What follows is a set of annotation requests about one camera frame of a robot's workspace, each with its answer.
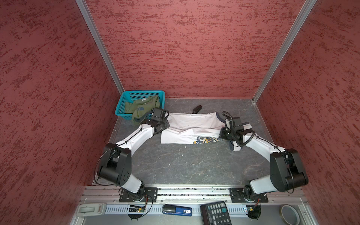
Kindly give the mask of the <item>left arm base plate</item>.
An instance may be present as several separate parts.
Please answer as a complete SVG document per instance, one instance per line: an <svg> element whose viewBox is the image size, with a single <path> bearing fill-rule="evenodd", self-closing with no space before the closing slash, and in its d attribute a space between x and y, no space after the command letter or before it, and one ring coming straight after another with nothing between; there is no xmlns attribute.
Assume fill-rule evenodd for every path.
<svg viewBox="0 0 360 225"><path fill-rule="evenodd" d="M119 202L121 203L155 203L158 195L156 187L141 187L137 193L126 189L119 190Z"/></svg>

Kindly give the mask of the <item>white tank top navy trim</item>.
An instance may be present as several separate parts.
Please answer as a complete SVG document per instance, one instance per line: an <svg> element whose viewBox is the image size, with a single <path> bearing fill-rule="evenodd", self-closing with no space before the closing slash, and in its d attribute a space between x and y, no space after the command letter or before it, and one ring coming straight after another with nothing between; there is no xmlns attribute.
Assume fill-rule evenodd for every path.
<svg viewBox="0 0 360 225"><path fill-rule="evenodd" d="M225 127L226 116L229 112L221 114L212 112L208 114L170 113L168 122L170 127L161 133L162 144L203 144L221 141L220 131ZM234 146L233 151L240 150L242 146Z"/></svg>

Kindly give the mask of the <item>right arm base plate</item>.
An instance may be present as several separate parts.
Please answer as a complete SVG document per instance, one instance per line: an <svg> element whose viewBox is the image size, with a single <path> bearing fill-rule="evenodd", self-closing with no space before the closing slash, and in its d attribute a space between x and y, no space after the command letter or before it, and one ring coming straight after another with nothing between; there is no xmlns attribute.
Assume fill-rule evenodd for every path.
<svg viewBox="0 0 360 225"><path fill-rule="evenodd" d="M256 194L250 186L229 188L230 198L233 203L268 203L266 193Z"/></svg>

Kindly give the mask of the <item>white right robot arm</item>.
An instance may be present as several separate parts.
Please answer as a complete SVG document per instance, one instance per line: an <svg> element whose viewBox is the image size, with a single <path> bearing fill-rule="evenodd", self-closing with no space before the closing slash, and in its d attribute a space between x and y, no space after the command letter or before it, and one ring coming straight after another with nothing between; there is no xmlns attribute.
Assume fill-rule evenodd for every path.
<svg viewBox="0 0 360 225"><path fill-rule="evenodd" d="M244 125L240 117L233 117L226 111L222 115L226 119L220 138L230 142L230 150L236 152L248 147L270 163L270 174L249 181L243 188L242 198L253 202L266 193L294 191L308 184L305 166L297 150L286 149L261 138L250 125Z"/></svg>

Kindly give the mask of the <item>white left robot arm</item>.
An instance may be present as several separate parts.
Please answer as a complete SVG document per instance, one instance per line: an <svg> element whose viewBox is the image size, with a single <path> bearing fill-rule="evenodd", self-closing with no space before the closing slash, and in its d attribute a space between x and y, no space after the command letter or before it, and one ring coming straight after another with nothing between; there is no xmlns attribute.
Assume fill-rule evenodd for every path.
<svg viewBox="0 0 360 225"><path fill-rule="evenodd" d="M141 117L139 127L118 143L108 143L96 165L95 178L105 179L125 190L130 198L139 202L145 197L143 181L132 174L132 155L148 139L170 127L169 112L154 108Z"/></svg>

